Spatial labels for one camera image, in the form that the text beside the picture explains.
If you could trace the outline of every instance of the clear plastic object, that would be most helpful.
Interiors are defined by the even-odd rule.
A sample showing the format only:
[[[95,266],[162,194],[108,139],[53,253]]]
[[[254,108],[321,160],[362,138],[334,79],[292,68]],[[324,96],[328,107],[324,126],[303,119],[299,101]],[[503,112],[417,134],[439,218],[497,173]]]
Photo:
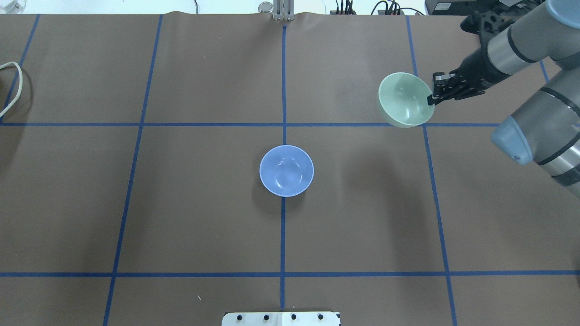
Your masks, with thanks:
[[[22,13],[26,7],[26,0],[0,0],[0,14]]]

